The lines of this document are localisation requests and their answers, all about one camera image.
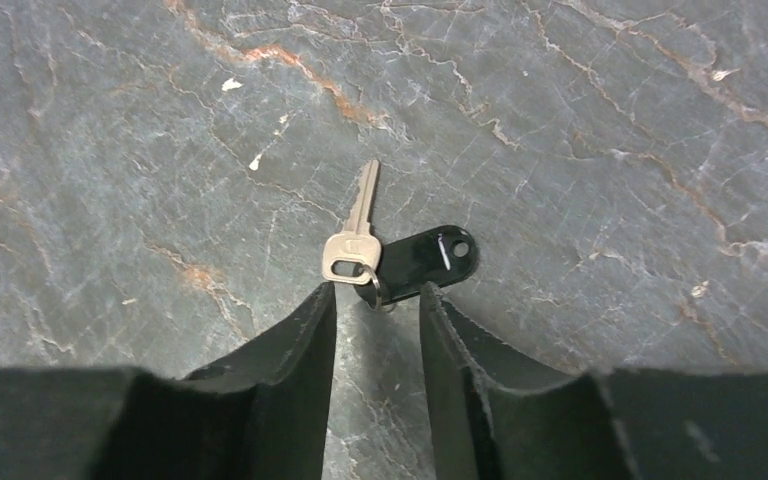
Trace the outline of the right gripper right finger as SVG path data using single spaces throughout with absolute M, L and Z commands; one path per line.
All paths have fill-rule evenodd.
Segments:
M 433 283 L 421 288 L 419 326 L 438 478 L 631 478 L 593 375 L 520 352 Z

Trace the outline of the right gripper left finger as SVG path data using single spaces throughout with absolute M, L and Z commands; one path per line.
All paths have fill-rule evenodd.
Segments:
M 182 379 L 134 377 L 95 479 L 318 479 L 336 351 L 335 286 Z

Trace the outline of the black key tag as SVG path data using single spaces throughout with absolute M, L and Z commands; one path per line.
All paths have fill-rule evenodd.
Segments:
M 384 245 L 376 269 L 379 283 L 354 291 L 372 308 L 388 306 L 419 295 L 428 282 L 446 287 L 468 279 L 479 257 L 478 243 L 467 230 L 437 226 Z

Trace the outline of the silver brass key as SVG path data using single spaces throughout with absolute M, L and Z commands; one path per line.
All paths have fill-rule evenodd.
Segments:
M 382 244 L 371 233 L 370 223 L 379 168 L 380 162 L 375 159 L 363 167 L 358 195 L 342 230 L 325 242 L 321 262 L 325 280 L 351 285 L 365 285 L 372 280 L 366 267 L 375 271 L 382 254 Z M 338 262 L 357 264 L 361 272 L 350 275 L 336 273 L 334 265 Z

